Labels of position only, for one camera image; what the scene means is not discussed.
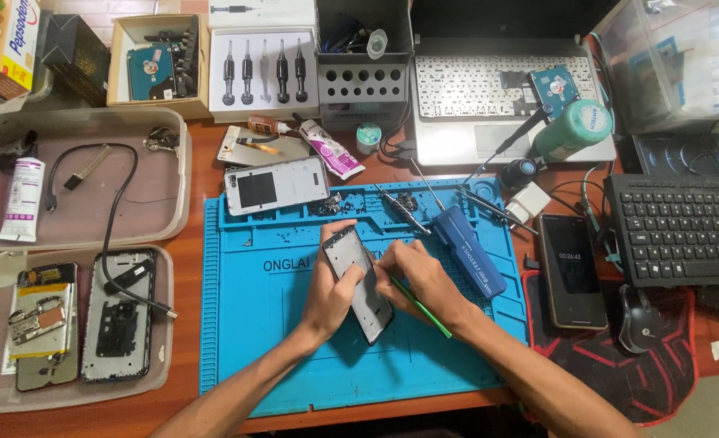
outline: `hand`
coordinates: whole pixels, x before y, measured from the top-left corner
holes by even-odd
[[[384,256],[374,263],[373,268],[378,277],[376,292],[385,296],[398,309],[429,323],[419,309],[391,283],[386,270],[399,279],[407,277],[411,283],[411,293],[416,299],[422,302],[443,326],[464,339],[466,329],[471,325],[470,319],[476,315],[475,311],[480,309],[459,292],[440,262],[429,256],[419,240],[408,245],[400,240],[394,241]]]
[[[330,266],[326,264],[321,245],[332,237],[332,234],[356,223],[356,219],[348,219],[325,224],[321,228],[321,240],[313,264],[306,307],[303,310],[303,320],[299,324],[313,337],[317,348],[341,326],[352,304],[354,288],[365,276],[364,270],[354,264],[336,283]]]

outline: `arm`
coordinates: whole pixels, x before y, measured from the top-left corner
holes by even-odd
[[[321,242],[355,220],[333,222],[321,228]],[[246,421],[257,404],[301,360],[313,354],[341,325],[364,277],[362,268],[348,268],[337,283],[319,250],[313,264],[303,319],[292,333],[265,355],[219,383],[190,403],[151,436],[230,436]]]
[[[559,438],[637,437],[638,429],[587,385],[520,343],[470,303],[440,262],[421,242],[394,242],[374,266],[376,291],[395,306],[424,320],[389,281],[386,270],[411,282],[427,309],[462,341],[470,344],[501,374],[511,389]]]

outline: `red black mouse pad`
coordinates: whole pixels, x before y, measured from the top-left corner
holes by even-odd
[[[662,315],[658,344],[643,354],[618,341],[624,281],[601,281],[608,316],[603,331],[559,329],[549,316],[549,297],[538,271],[524,274],[528,329],[533,349],[586,383],[627,418],[644,426],[665,422],[694,391],[694,293],[645,289]]]

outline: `black keyboard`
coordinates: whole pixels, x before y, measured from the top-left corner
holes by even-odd
[[[719,176],[613,174],[604,185],[628,283],[719,284]]]

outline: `toothpaste box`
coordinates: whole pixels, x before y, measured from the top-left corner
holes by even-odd
[[[37,0],[0,0],[0,97],[6,101],[32,89],[39,21]]]

